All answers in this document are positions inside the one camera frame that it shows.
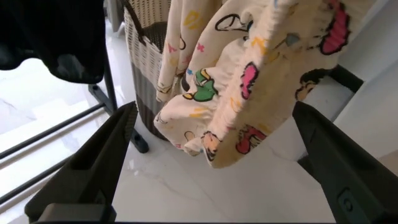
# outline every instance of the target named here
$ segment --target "cartoon print fabric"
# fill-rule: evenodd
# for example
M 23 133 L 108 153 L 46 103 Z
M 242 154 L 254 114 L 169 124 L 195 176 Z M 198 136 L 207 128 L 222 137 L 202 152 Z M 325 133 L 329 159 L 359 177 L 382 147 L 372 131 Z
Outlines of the cartoon print fabric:
M 183 32 L 183 19 L 177 22 L 178 29 L 168 28 L 166 41 L 176 51 L 167 50 L 164 61 L 177 52 L 180 59 L 172 69 L 162 65 L 158 96 L 167 104 L 154 123 L 177 148 L 192 156 L 203 151 L 214 168 L 250 154 L 291 116 L 294 103 L 304 100 L 336 66 L 373 3 L 228 0 L 209 8 L 212 17 L 203 23 L 200 13 L 189 12 L 205 8 L 175 2 L 172 7 L 186 11 L 176 20 L 182 14 L 190 15 L 189 21 L 197 19 L 186 29 L 204 27 L 195 36 Z M 190 62 L 182 67 L 185 57 Z M 177 70 L 186 70 L 183 79 L 189 88 L 181 88 Z

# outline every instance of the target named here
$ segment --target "marble floor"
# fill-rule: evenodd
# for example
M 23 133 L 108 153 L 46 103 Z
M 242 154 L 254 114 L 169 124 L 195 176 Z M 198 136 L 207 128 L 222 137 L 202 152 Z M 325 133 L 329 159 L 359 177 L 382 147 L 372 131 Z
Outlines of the marble floor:
M 135 99 L 134 85 L 124 36 L 111 33 L 109 25 L 107 46 L 122 105 Z M 95 104 L 86 85 L 57 80 L 36 59 L 0 71 L 0 152 Z M 99 110 L 1 160 L 0 196 L 73 154 L 107 117 Z M 140 154 L 129 146 L 113 201 L 118 221 L 335 221 L 318 182 L 296 162 L 275 154 L 281 146 L 264 142 L 237 164 L 218 170 L 203 156 L 190 157 L 151 135 L 140 118 L 136 129 L 150 151 Z M 27 223 L 24 205 L 44 183 L 1 206 L 0 223 Z

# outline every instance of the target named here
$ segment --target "woven basket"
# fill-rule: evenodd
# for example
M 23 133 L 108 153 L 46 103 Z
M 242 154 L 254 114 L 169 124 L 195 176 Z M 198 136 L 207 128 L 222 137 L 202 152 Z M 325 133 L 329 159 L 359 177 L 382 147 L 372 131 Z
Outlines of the woven basket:
M 147 129 L 166 139 L 154 126 L 163 103 L 156 100 L 171 0 L 124 0 L 126 42 L 129 48 L 137 106 Z

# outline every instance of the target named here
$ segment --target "basket handle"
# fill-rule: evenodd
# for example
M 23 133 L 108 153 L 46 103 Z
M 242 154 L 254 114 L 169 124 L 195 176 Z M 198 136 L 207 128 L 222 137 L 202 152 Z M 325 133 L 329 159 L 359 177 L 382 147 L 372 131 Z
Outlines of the basket handle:
M 145 36 L 144 29 L 141 27 L 141 23 L 138 20 L 136 12 L 132 8 L 128 0 L 122 0 L 122 1 L 124 3 L 124 7 L 127 9 L 127 11 L 130 14 L 134 26 L 136 27 L 139 42 L 141 42 L 142 44 L 144 44 L 144 46 L 146 46 L 147 44 L 144 41 L 144 36 Z

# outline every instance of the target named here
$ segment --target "black garment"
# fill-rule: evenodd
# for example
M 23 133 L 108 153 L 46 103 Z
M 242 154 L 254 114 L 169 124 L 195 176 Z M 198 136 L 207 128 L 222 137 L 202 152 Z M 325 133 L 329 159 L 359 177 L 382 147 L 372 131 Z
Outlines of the black garment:
M 63 80 L 102 80 L 103 0 L 0 0 L 0 27 L 0 70 L 35 57 Z

